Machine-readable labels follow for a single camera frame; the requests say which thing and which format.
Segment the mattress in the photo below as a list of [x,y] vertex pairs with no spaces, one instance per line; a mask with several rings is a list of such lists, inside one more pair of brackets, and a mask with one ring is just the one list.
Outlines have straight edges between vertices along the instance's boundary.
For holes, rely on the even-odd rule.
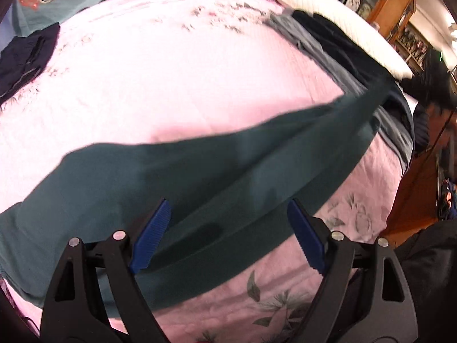
[[[281,12],[268,0],[108,0],[71,18],[44,73],[2,106],[0,212],[92,143],[229,133],[341,96],[311,58],[263,24]],[[401,175],[376,135],[316,216],[372,242]],[[293,236],[214,290],[154,315],[172,342],[280,342],[320,282]],[[9,290],[39,325],[41,310]]]

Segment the white quilted pillow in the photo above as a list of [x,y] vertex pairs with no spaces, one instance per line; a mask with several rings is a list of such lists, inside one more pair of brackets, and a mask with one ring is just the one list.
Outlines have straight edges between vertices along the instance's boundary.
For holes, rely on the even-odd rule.
[[365,20],[338,0],[278,0],[295,10],[317,13],[331,20],[397,80],[413,76],[406,62]]

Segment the wooden shelf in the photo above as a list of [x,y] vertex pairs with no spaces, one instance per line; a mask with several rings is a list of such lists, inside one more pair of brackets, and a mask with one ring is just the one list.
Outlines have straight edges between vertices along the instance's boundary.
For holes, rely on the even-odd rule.
[[414,55],[407,49],[407,47],[404,45],[403,42],[401,42],[399,39],[395,39],[395,44],[399,44],[403,50],[405,50],[408,53],[408,57],[404,60],[406,63],[408,63],[410,60],[413,61],[413,63],[416,65],[417,69],[422,71],[422,66],[419,63],[419,61],[414,57]]

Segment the silver screw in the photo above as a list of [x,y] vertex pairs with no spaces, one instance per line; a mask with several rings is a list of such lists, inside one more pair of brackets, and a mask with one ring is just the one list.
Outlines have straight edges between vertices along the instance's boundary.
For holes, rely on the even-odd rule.
[[342,241],[344,239],[344,234],[340,231],[332,232],[332,239],[336,241]]
[[71,247],[75,247],[79,244],[79,238],[78,237],[73,237],[72,239],[70,239],[70,241],[68,242],[68,245],[70,245]]
[[388,247],[389,246],[389,241],[385,239],[384,237],[379,237],[378,238],[378,245],[381,247]]
[[124,231],[116,231],[113,234],[113,238],[117,241],[125,239],[126,233]]

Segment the bed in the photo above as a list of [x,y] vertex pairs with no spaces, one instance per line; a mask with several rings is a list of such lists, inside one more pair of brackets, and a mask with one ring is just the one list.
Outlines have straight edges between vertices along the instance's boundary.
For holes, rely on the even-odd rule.
[[[263,24],[283,10],[274,0],[108,0],[63,23],[45,72],[1,107],[0,213],[81,147],[231,133],[341,96],[316,61]],[[397,154],[376,135],[316,216],[372,242],[402,175]],[[172,342],[280,343],[320,281],[292,236],[234,278],[154,316]],[[19,313],[39,326],[40,308],[7,287]]]

